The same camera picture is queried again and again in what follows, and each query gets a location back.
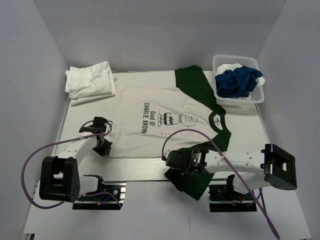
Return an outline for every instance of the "laundry basket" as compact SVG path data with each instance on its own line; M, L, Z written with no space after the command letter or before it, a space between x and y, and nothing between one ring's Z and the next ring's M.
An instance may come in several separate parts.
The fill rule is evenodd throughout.
M259 70L257 60L252 57L246 56L232 56L232 55L215 55L213 57L213 93L216 98L216 103L224 106L235 106L242 108L249 108L255 104L260 104L265 100L263 86L258 87L252 93L250 100L236 99L236 98L226 98L217 95L216 86L216 75L217 68L222 64L241 64L253 69Z

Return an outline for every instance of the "gray wall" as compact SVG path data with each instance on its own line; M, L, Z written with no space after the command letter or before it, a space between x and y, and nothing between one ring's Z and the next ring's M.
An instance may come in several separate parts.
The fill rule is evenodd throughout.
M21 239L30 203L20 172L27 156L56 140L67 95L68 68L32 0L0 1L0 233L1 239ZM44 150L26 171L32 193L40 177Z
M212 70L256 57L285 0L34 0L67 63L116 71Z
M320 1L287 1L257 61L266 78L264 124L270 141L296 157L298 199L319 240Z

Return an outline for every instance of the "blue cloth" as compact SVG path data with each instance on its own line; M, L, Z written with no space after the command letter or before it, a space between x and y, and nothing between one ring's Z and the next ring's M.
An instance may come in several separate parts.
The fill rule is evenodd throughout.
M262 76L259 70L247 66L226 70L215 76L216 93L221 98L248 97L258 84L256 79Z

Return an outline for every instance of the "raglan shirt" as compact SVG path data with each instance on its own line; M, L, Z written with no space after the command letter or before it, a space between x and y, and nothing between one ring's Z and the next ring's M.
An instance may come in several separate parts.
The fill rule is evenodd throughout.
M226 111L216 103L202 69L190 66L175 71L176 88L118 88L115 96L110 156L114 158L161 157L164 141L177 130L194 129L208 135L222 151L231 133ZM167 150L213 150L202 135L183 131L171 137Z

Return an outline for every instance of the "cartoon character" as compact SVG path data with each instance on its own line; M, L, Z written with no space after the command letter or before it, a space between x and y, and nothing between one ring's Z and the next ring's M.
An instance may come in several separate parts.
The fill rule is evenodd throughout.
M190 112L183 112L180 115L173 112L166 112L163 115L158 114L158 127L162 124L170 126L182 123L186 127L191 127L197 123L197 117Z

